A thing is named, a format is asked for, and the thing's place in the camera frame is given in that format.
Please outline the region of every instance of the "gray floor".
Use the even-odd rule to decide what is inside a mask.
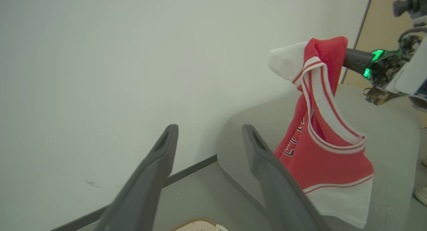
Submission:
[[[427,186],[427,130],[421,147],[415,187]],[[198,216],[212,218],[230,231],[269,231],[268,220],[224,177],[215,162],[162,189],[154,231],[167,231]],[[79,231],[92,231],[96,222]],[[406,231],[427,230],[427,207],[412,197]]]

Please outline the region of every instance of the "robotic arm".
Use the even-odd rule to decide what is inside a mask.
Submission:
[[[395,17],[409,12],[414,28],[401,34],[397,50],[365,52],[347,49],[343,66],[372,84],[364,93],[375,105],[409,96],[414,108],[427,112],[427,41],[412,33],[427,33],[427,0],[397,0]]]

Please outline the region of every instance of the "shoe sole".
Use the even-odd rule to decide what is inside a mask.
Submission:
[[[427,206],[427,194],[422,193],[421,188],[417,188],[414,190],[414,196],[419,202]]]

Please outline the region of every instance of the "black baseboard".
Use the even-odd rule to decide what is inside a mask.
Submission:
[[[208,166],[209,164],[213,164],[217,161],[217,156],[214,155],[210,158],[207,158],[201,162],[198,162],[197,164],[194,164],[191,167],[186,168],[185,170],[182,170],[180,172],[175,173],[174,175],[169,176],[166,179],[166,186],[169,186],[173,183],[175,183],[176,181],[185,178],[186,176]],[[84,226],[90,225],[91,223],[95,222],[96,220],[100,219],[102,214],[104,213],[105,210],[107,210],[108,206],[105,206],[97,211],[94,211],[90,214],[87,214],[79,219],[76,219],[72,222],[69,222],[65,225],[62,225],[59,228],[53,229],[52,231],[76,231],[79,230],[81,228],[83,228]]]

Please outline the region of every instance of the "dark vertical trim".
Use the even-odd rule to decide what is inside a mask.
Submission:
[[[201,170],[202,168],[215,163],[218,161],[217,155],[214,155],[212,157],[209,157],[201,162],[198,162],[197,164],[194,164],[191,167],[186,168],[185,170],[182,170],[180,172],[175,173],[174,175],[169,176],[166,179],[165,187],[169,186],[176,181],[185,178],[186,176],[197,172],[198,170]],[[96,220],[100,219],[104,211],[108,208],[108,206],[105,206],[97,211],[94,211],[90,214],[87,214],[79,219],[76,219],[74,221],[71,221],[67,224],[62,225],[59,228],[53,229],[52,231],[76,231],[78,229],[81,229],[87,225],[90,225],[91,223],[95,222]]]
[[[359,33],[357,34],[356,41],[354,42],[353,49],[356,49],[356,45],[359,41],[360,34],[362,33],[363,25],[365,24],[366,16],[368,15],[368,10],[369,10],[369,6],[371,5],[371,1],[372,0],[368,1],[368,6],[366,7],[365,15],[363,15],[362,24],[360,25]],[[344,71],[344,75],[343,75],[343,79],[341,80],[341,83],[344,83],[344,79],[346,78],[347,71],[348,71],[348,68]]]

